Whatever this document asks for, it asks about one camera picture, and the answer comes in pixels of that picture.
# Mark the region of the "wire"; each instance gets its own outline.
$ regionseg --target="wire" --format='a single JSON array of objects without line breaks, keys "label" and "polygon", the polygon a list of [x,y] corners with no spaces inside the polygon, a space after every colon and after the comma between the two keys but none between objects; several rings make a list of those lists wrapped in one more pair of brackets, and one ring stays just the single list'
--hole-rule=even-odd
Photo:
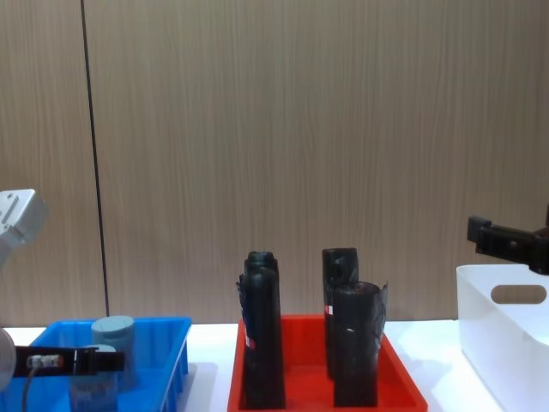
[{"label": "wire", "polygon": [[27,376],[27,382],[25,382],[25,389],[23,390],[23,399],[21,401],[21,412],[27,412],[28,387],[30,386],[31,380],[33,380],[34,375],[39,369],[40,367],[34,367],[33,370]]}]

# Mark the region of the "red tray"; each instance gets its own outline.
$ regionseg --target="red tray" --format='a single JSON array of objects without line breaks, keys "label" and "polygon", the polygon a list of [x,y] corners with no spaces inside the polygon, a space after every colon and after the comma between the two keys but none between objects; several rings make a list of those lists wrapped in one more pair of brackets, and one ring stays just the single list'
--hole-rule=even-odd
[{"label": "red tray", "polygon": [[[324,316],[283,316],[282,349],[286,409],[315,411],[425,412],[427,403],[395,350],[384,337],[379,352],[376,408],[335,408],[334,384],[328,379],[324,347]],[[244,396],[244,326],[238,324],[237,352],[232,371],[229,412],[249,410]]]}]

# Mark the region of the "white tabletop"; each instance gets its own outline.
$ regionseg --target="white tabletop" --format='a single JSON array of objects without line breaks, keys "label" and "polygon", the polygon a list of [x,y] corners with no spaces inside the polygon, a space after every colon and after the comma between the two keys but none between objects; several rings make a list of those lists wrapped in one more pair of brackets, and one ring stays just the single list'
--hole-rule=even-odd
[{"label": "white tabletop", "polygon": [[[42,330],[6,329],[17,345],[28,345]],[[502,411],[463,356],[457,321],[388,322],[385,333],[430,411]],[[235,324],[194,324],[190,328],[189,377],[180,410],[226,410],[236,337]]]}]

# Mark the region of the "black cylindrical object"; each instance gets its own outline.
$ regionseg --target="black cylindrical object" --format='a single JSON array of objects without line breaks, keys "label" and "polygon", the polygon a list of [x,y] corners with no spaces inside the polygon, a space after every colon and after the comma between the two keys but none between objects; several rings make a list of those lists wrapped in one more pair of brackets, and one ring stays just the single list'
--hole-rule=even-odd
[{"label": "black cylindrical object", "polygon": [[334,290],[338,286],[359,280],[359,257],[353,247],[323,250],[324,327],[326,331],[326,364],[328,376],[334,377]]},{"label": "black cylindrical object", "polygon": [[387,285],[354,282],[334,292],[335,407],[377,406],[377,358]]},{"label": "black cylindrical object", "polygon": [[246,332],[244,391],[247,409],[284,409],[278,264],[270,252],[251,252],[238,291]]}]

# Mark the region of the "blue plastic tray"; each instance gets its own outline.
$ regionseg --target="blue plastic tray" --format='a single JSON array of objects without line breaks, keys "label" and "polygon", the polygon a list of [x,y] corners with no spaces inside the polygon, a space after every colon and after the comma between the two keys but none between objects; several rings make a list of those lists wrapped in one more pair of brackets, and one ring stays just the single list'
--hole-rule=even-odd
[{"label": "blue plastic tray", "polygon": [[[81,347],[92,344],[93,320],[51,324],[31,346]],[[175,412],[187,365],[189,318],[136,318],[134,362],[137,383],[118,393],[119,412]],[[13,379],[0,393],[0,412],[19,412],[25,378]],[[29,412],[70,412],[67,377],[34,378]]]}]

